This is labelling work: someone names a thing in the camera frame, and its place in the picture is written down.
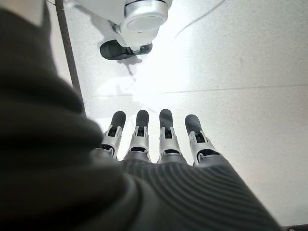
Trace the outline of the dark left robot hand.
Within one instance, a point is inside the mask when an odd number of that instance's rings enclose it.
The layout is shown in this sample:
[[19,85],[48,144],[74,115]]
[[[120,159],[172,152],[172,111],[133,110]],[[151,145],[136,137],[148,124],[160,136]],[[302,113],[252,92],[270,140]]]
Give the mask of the dark left robot hand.
[[190,166],[105,154],[100,127],[57,75],[50,30],[45,1],[1,1],[1,230],[280,230],[222,156]]

